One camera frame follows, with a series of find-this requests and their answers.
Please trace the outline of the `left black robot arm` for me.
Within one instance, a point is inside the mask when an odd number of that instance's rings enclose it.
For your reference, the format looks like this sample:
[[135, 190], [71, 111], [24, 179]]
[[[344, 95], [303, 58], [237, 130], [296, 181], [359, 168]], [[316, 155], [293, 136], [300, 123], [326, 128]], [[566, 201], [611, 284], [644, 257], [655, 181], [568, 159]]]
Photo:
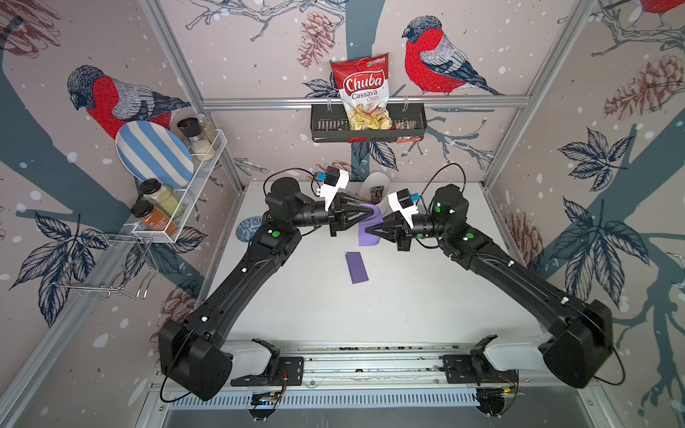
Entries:
[[265, 197], [268, 210], [237, 266], [219, 288], [183, 321], [167, 321], [158, 334], [162, 374], [202, 401], [229, 381], [278, 378], [280, 350], [254, 339], [230, 342], [228, 334], [262, 285], [280, 269], [301, 242], [304, 226], [328, 226], [331, 235], [373, 216], [358, 198], [324, 185], [325, 198], [301, 192], [297, 180], [280, 178]]

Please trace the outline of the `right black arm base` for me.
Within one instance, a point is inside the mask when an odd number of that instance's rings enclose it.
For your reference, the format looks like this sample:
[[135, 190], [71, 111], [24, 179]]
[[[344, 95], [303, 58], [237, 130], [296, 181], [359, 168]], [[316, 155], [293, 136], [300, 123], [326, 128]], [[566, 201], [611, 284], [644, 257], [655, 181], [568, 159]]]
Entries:
[[519, 380], [516, 370], [500, 371], [485, 357], [485, 347], [496, 338], [497, 335], [488, 335], [466, 354], [443, 355], [442, 372], [447, 383], [482, 385], [503, 382], [514, 385]]

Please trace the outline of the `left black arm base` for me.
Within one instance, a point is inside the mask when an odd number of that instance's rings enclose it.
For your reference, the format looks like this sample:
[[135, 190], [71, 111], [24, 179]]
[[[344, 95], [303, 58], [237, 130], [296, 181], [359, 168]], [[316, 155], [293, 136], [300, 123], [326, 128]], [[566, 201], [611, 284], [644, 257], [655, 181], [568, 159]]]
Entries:
[[228, 381], [232, 387], [269, 386], [280, 381], [300, 386], [303, 382], [304, 358], [283, 357], [278, 347], [264, 340], [228, 342], [223, 351], [231, 356]]

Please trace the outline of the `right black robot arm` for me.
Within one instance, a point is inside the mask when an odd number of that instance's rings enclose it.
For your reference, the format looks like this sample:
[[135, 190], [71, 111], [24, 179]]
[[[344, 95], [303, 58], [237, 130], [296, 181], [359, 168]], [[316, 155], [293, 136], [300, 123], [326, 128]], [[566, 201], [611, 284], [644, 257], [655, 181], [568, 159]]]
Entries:
[[409, 251], [414, 240], [436, 238], [446, 257], [508, 294], [547, 332], [523, 341], [483, 338], [470, 351], [478, 382], [507, 371], [530, 370], [548, 371], [576, 389], [590, 383], [614, 350], [612, 313], [605, 304], [586, 303], [515, 262], [468, 224], [469, 202], [456, 185], [439, 188], [425, 215], [419, 214], [407, 189], [389, 194], [388, 201], [392, 213], [369, 226], [367, 233], [394, 243], [398, 251]]

